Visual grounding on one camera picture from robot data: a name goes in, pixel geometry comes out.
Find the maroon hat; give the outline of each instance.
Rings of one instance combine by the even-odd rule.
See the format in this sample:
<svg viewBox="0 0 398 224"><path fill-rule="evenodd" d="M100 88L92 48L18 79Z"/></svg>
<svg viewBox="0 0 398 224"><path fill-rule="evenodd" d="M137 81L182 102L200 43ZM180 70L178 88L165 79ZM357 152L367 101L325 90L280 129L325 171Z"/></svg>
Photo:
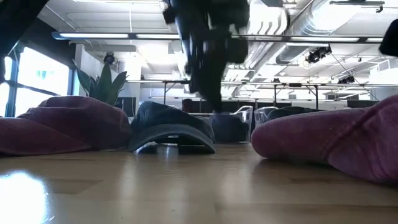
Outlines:
<svg viewBox="0 0 398 224"><path fill-rule="evenodd" d="M123 110L82 96L51 97L18 118L0 118L0 153L29 156L124 147Z"/></svg>
<svg viewBox="0 0 398 224"><path fill-rule="evenodd" d="M252 134L270 159L327 162L358 178L398 184L398 96L370 108L298 114L266 122Z"/></svg>

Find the wooden floor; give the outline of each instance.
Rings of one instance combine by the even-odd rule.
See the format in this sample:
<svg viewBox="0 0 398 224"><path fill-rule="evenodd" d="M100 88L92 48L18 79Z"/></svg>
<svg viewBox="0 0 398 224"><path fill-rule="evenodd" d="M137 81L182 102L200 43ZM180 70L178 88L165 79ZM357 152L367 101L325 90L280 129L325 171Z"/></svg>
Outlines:
<svg viewBox="0 0 398 224"><path fill-rule="evenodd" d="M215 155L85 152L0 159L0 223L397 223L398 190L329 167Z"/></svg>

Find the window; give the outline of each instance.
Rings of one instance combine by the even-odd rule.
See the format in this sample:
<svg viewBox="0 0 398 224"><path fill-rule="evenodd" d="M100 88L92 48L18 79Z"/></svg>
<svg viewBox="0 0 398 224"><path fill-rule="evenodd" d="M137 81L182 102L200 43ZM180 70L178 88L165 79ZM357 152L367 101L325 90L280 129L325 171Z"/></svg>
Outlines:
<svg viewBox="0 0 398 224"><path fill-rule="evenodd" d="M66 65L27 47L21 53L18 83L67 95L68 81L69 68Z"/></svg>
<svg viewBox="0 0 398 224"><path fill-rule="evenodd" d="M26 113L29 108L38 106L41 102L50 97L52 96L25 88L18 88L15 103L15 116Z"/></svg>
<svg viewBox="0 0 398 224"><path fill-rule="evenodd" d="M6 80L11 79L11 69L12 69L12 59L10 57L6 57Z"/></svg>
<svg viewBox="0 0 398 224"><path fill-rule="evenodd" d="M10 86L7 83L0 85L0 116L6 115L9 90Z"/></svg>

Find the cap brim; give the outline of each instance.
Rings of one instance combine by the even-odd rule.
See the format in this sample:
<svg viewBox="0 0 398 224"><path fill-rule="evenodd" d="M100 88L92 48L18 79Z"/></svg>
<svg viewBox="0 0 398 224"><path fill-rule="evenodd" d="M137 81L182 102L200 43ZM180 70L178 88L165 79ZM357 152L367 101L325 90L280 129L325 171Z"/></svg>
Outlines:
<svg viewBox="0 0 398 224"><path fill-rule="evenodd" d="M209 154L216 152L213 141L203 132L186 124L161 124L147 128L134 135L129 143L129 151L136 151L147 143L168 137L182 136L204 145Z"/></svg>
<svg viewBox="0 0 398 224"><path fill-rule="evenodd" d="M0 118L0 154L35 156L87 151L91 146L24 118Z"/></svg>

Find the potted plant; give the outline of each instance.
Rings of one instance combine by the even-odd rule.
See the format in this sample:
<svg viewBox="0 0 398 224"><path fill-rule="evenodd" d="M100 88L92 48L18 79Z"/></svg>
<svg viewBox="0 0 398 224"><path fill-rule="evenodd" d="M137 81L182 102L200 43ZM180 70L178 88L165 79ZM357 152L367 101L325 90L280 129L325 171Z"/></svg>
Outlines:
<svg viewBox="0 0 398 224"><path fill-rule="evenodd" d="M107 63L102 69L101 76L97 76L96 79L79 68L77 69L77 75L81 86L86 92L86 96L112 106L115 105L127 78L127 72L122 72L112 82L111 68Z"/></svg>

